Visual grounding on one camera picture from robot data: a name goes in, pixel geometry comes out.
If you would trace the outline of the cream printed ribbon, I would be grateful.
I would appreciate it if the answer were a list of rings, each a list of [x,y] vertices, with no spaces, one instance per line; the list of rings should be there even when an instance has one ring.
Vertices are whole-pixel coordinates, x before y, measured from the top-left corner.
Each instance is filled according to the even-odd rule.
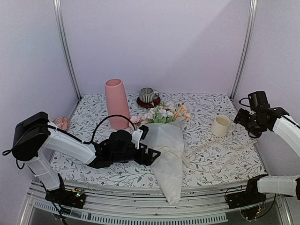
[[[216,174],[216,173],[220,173],[222,171],[222,169],[226,168],[226,166],[228,164],[232,163],[233,161],[235,161],[236,159],[239,158],[239,156],[237,155],[238,151],[245,150],[246,148],[251,147],[255,143],[257,143],[257,140],[251,140],[251,141],[247,142],[244,145],[240,145],[240,146],[237,146],[237,147],[232,147],[232,149],[235,150],[235,152],[230,156],[230,158],[220,168],[215,169],[215,170],[211,170],[211,171],[204,171],[202,169],[199,169],[195,165],[192,165],[190,163],[190,161],[188,160],[194,153],[196,153],[200,150],[204,150],[206,148],[209,148],[210,146],[213,146],[214,144],[217,144],[217,143],[221,143],[223,141],[224,141],[224,139],[217,138],[213,141],[209,141],[207,143],[201,144],[200,146],[196,147],[195,150],[187,156],[183,155],[183,153],[181,153],[179,150],[176,150],[175,148],[172,148],[172,147],[160,146],[157,150],[170,152],[170,153],[176,155],[177,157],[179,157],[182,160],[182,162],[185,164],[185,166],[187,168],[191,169],[191,170],[199,171],[199,172],[202,172],[202,173]]]

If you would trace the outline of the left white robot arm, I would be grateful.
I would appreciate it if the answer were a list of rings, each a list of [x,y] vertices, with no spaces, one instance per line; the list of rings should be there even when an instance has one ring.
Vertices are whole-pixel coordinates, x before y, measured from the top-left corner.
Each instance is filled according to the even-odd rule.
[[[133,133],[117,130],[101,143],[82,141],[55,126],[49,121],[47,113],[38,112],[17,124],[13,146],[7,153],[26,164],[46,190],[51,191],[54,199],[59,203],[66,203],[70,194],[63,188],[62,179],[39,152],[41,148],[63,153],[96,169],[127,161],[149,166],[161,153],[141,143],[148,130],[147,126],[135,129]]]

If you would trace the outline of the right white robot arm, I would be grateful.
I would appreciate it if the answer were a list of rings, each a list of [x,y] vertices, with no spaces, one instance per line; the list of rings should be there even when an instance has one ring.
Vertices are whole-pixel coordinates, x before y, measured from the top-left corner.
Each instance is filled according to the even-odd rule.
[[[271,131],[258,143],[258,149],[269,175],[249,179],[242,200],[253,204],[263,194],[300,197],[300,126],[281,107],[255,109],[254,113],[239,109],[234,123],[242,125],[258,138]]]

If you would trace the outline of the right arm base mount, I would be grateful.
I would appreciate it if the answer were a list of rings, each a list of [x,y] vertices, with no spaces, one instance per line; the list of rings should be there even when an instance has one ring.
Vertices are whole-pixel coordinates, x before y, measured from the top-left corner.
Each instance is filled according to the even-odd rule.
[[[265,176],[266,174],[263,174],[250,178],[247,181],[245,191],[225,194],[225,202],[228,203],[229,209],[235,209],[264,202],[267,199],[266,194],[258,192],[257,182],[260,178]]]

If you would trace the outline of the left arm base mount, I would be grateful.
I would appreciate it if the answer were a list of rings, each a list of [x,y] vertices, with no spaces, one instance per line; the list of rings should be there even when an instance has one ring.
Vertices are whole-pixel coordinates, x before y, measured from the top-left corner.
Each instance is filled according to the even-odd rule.
[[[59,188],[53,191],[47,191],[45,199],[59,205],[83,209],[86,200],[86,194],[80,194],[76,191],[73,192]]]

